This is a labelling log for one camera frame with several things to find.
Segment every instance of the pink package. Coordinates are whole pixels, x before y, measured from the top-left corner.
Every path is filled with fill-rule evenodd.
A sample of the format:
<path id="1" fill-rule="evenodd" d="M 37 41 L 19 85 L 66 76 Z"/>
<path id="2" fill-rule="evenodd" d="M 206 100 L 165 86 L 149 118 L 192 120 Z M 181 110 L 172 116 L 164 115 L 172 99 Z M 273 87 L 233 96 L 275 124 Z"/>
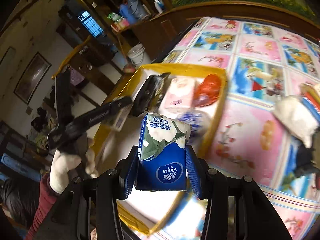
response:
<path id="1" fill-rule="evenodd" d="M 174 78 L 165 95 L 164 108 L 179 113 L 191 108 L 196 82 L 193 78 Z"/>

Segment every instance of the vinda logo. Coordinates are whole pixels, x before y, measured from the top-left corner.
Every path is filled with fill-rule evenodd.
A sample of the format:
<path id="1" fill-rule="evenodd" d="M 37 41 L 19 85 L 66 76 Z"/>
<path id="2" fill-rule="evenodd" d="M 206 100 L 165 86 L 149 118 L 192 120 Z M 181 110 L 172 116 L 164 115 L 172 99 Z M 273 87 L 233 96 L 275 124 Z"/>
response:
<path id="1" fill-rule="evenodd" d="M 181 177 L 182 171 L 183 166 L 181 163 L 169 163 L 157 169 L 156 177 L 160 182 L 173 183 Z"/>

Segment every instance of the red sleeve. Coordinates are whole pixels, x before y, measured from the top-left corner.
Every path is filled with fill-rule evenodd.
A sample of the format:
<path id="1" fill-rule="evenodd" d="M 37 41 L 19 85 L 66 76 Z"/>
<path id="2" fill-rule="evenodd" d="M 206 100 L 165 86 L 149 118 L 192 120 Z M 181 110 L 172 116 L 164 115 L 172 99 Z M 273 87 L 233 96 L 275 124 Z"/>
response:
<path id="1" fill-rule="evenodd" d="M 40 197 L 39 197 L 39 206 L 35 214 L 33 223 L 29 229 L 28 234 L 24 240 L 32 240 L 35 236 L 40 224 L 43 219 L 55 203 L 57 199 L 57 194 L 49 186 L 49 174 L 46 174 L 42 177 L 40 181 Z"/>

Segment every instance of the blue vinda tissue package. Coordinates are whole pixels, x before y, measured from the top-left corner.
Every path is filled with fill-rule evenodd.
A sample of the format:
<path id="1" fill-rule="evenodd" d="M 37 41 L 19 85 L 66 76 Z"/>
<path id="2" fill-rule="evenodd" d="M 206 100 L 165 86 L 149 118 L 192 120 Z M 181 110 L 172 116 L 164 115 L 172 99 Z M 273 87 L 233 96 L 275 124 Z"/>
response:
<path id="1" fill-rule="evenodd" d="M 136 189 L 186 190 L 186 142 L 191 125 L 147 113 L 141 124 Z"/>

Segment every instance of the gloved hand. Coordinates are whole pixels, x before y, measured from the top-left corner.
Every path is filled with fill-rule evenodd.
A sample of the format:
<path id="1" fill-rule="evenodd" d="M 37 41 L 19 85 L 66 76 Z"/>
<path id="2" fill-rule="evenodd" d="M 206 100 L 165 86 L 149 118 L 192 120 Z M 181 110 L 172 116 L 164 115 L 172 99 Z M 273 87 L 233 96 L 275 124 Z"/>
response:
<path id="1" fill-rule="evenodd" d="M 88 138 L 88 145 L 90 146 L 92 144 L 93 140 Z M 89 148 L 85 153 L 85 157 L 87 158 L 85 172 L 89 174 L 91 178 L 98 177 L 98 172 L 95 169 L 94 151 Z M 56 150 L 50 170 L 49 184 L 52 190 L 61 194 L 69 184 L 68 171 L 75 169 L 80 163 L 81 157 L 79 155 L 71 155 Z"/>

